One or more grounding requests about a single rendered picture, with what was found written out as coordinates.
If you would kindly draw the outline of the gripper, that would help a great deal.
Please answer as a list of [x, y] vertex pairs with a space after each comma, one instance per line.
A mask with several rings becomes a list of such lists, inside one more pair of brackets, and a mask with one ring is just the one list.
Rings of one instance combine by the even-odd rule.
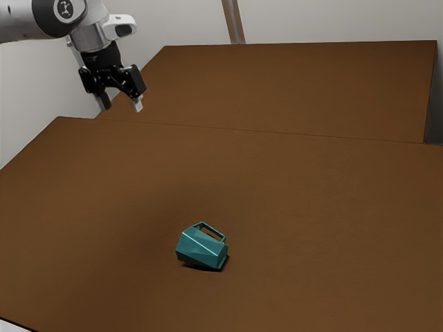
[[137, 65], [123, 67], [120, 49], [115, 41], [95, 52], [81, 52], [84, 64], [78, 69], [80, 79], [87, 93], [91, 93], [102, 111], [111, 108], [106, 86], [93, 75], [95, 72], [110, 72], [115, 87], [130, 98], [134, 111], [143, 110], [143, 93], [147, 87]]

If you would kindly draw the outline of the teal faceted mug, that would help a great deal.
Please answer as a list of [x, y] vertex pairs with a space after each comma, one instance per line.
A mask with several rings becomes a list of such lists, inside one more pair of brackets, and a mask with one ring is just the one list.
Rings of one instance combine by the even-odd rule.
[[179, 261], [220, 270], [228, 257], [226, 236], [200, 221], [181, 232], [175, 253]]

